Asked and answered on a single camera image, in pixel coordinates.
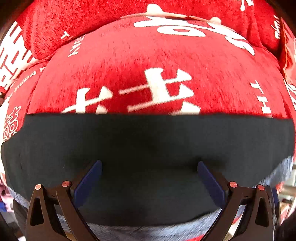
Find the black pants with grey lining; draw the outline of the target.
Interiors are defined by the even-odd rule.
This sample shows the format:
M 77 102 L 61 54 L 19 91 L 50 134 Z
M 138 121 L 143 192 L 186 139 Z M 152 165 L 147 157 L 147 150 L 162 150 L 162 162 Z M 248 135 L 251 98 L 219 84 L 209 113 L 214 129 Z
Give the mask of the black pants with grey lining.
M 33 114 L 1 146 L 14 198 L 72 180 L 91 161 L 102 176 L 80 208 L 100 240 L 189 240 L 219 214 L 203 161 L 241 186 L 275 186 L 292 169 L 291 119 L 247 115 Z

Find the red envelope with gold print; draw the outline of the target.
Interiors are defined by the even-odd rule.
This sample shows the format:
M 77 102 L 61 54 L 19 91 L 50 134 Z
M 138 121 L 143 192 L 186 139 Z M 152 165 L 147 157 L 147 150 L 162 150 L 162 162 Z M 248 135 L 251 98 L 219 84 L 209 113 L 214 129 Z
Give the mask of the red envelope with gold print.
M 279 64 L 286 82 L 295 86 L 295 36 L 283 18 L 280 18 Z

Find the red pillow with white characters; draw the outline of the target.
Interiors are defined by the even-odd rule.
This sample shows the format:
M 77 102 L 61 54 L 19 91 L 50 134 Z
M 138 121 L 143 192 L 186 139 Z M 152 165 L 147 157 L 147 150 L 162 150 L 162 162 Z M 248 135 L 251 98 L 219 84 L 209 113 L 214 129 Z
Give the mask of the red pillow with white characters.
M 158 16 L 222 24 L 273 54 L 280 50 L 280 17 L 267 1 L 1 1 L 1 92 L 36 60 L 63 44 L 124 18 Z

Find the red blanket with white characters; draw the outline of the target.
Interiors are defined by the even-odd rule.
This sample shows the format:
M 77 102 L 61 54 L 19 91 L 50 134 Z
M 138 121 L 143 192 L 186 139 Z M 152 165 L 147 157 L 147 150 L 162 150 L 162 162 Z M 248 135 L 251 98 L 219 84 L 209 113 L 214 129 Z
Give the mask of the red blanket with white characters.
M 4 103 L 3 140 L 21 128 L 25 112 L 105 117 L 123 114 L 229 114 L 288 118 L 280 88 L 287 82 L 270 57 L 283 26 L 257 21 L 250 36 L 217 19 L 201 23 L 148 16 L 120 20 L 71 40 L 69 51 L 12 80 Z

